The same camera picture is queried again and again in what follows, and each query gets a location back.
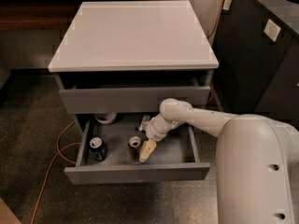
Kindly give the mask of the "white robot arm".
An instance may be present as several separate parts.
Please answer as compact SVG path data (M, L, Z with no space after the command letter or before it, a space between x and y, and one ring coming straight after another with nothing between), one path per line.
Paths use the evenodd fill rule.
M168 98L146 126L139 160L187 123L217 138L219 224L296 224L290 170L299 162L299 132L259 115L236 115L192 107Z

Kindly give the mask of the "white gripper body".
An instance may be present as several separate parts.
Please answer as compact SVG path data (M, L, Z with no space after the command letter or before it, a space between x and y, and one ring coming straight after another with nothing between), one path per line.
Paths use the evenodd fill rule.
M167 120L161 114L158 114L148 122L146 136L150 140L160 142L170 131L176 129L180 125L180 121Z

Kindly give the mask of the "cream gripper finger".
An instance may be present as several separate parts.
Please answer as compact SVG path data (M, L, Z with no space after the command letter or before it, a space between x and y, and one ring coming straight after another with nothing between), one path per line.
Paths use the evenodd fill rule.
M139 153L139 161L145 162L156 147L157 143L154 140L146 140L143 143L141 151Z

